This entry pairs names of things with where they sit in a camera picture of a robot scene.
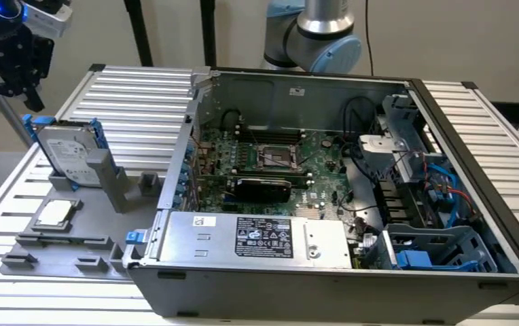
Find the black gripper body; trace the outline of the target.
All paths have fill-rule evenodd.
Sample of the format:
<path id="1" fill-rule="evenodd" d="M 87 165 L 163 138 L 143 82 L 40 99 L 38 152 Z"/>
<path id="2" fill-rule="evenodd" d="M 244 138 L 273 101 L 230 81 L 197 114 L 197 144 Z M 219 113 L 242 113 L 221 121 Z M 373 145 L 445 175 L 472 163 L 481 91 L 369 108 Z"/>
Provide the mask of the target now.
<path id="1" fill-rule="evenodd" d="M 38 98 L 50 71 L 54 41 L 32 34 L 22 1 L 0 1 L 0 95 Z"/>

